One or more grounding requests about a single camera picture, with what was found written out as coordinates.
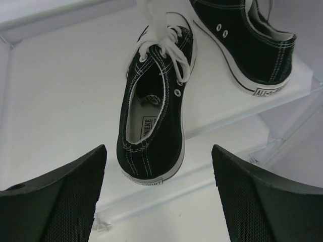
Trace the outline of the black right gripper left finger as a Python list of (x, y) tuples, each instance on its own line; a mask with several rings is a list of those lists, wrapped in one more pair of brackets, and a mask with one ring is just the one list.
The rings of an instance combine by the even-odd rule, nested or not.
[(1, 191), (1, 241), (88, 241), (106, 165), (105, 145)]

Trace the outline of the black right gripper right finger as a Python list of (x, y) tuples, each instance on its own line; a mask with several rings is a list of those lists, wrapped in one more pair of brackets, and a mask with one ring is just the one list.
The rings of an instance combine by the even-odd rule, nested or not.
[(219, 145), (211, 155), (231, 241), (322, 241), (322, 188), (276, 175)]

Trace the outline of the black sneaker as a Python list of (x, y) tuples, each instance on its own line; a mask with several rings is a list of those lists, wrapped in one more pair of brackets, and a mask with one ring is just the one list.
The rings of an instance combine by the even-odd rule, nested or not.
[(165, 1), (138, 1), (147, 20), (126, 64), (117, 160), (142, 186), (158, 186), (180, 169), (185, 153), (182, 104), (197, 45), (189, 21)]
[(190, 1), (193, 21), (220, 48), (238, 86), (257, 97), (290, 80), (294, 33), (275, 29), (257, 1)]

